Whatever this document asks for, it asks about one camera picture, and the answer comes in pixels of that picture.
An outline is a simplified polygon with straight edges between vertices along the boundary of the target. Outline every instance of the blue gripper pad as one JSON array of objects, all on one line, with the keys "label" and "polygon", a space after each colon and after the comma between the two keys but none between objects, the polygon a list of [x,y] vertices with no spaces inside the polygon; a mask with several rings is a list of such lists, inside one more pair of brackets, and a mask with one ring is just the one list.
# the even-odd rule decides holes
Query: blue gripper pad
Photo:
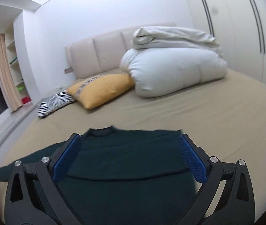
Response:
[{"label": "blue gripper pad", "polygon": [[207,181],[206,167],[183,135],[179,136],[178,147],[195,180],[205,184]]},{"label": "blue gripper pad", "polygon": [[72,134],[68,141],[66,141],[62,147],[59,147],[61,149],[58,148],[52,155],[51,158],[54,161],[52,166],[52,179],[55,184],[65,179],[81,147],[81,136],[79,134]]}]

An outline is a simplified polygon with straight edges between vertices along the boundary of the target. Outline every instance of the headboard panel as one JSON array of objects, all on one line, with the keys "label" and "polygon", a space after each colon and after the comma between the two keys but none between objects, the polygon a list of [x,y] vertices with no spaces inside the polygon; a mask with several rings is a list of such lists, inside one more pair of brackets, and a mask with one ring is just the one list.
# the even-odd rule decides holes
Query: headboard panel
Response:
[{"label": "headboard panel", "polygon": [[[175,23],[160,23],[143,26],[176,26]],[[78,79],[85,79],[97,73],[118,68],[123,55],[132,48],[131,40],[135,26],[111,31],[66,47],[68,62]]]}]

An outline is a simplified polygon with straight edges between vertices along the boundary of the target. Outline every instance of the red object on shelf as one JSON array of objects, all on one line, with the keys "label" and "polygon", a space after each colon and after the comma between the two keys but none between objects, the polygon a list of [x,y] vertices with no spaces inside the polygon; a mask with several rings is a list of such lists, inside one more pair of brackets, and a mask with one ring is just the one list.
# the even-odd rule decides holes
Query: red object on shelf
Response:
[{"label": "red object on shelf", "polygon": [[26,96],[26,97],[22,98],[21,101],[22,101],[22,104],[26,104],[26,103],[31,102],[32,100],[31,100],[30,96]]}]

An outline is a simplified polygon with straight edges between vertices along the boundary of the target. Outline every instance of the curtain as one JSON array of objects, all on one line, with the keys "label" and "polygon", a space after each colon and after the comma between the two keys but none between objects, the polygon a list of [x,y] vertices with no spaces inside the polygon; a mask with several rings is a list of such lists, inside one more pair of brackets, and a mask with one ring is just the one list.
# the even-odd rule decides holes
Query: curtain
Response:
[{"label": "curtain", "polygon": [[12,112],[22,106],[22,102],[14,85],[7,60],[4,34],[0,34],[0,87],[6,103]]}]

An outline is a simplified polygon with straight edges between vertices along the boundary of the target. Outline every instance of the wardrobe handle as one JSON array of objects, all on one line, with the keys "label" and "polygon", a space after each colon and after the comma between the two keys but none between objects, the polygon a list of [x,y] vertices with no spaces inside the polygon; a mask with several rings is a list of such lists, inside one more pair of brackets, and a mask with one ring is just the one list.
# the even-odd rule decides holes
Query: wardrobe handle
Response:
[{"label": "wardrobe handle", "polygon": [[208,5],[207,5],[207,2],[206,2],[206,0],[202,0],[202,3],[203,3],[203,6],[204,6],[204,9],[205,9],[205,13],[206,13],[207,21],[208,21],[210,34],[213,37],[215,37],[213,23],[212,23],[212,19],[211,19],[211,16],[210,16],[210,12],[209,12],[209,8],[208,8]]},{"label": "wardrobe handle", "polygon": [[264,42],[264,33],[263,33],[263,27],[261,23],[260,14],[256,5],[255,0],[249,0],[250,4],[253,9],[253,13],[256,20],[257,30],[258,30],[258,36],[259,36],[259,45],[260,45],[260,53],[265,54],[265,42]]}]

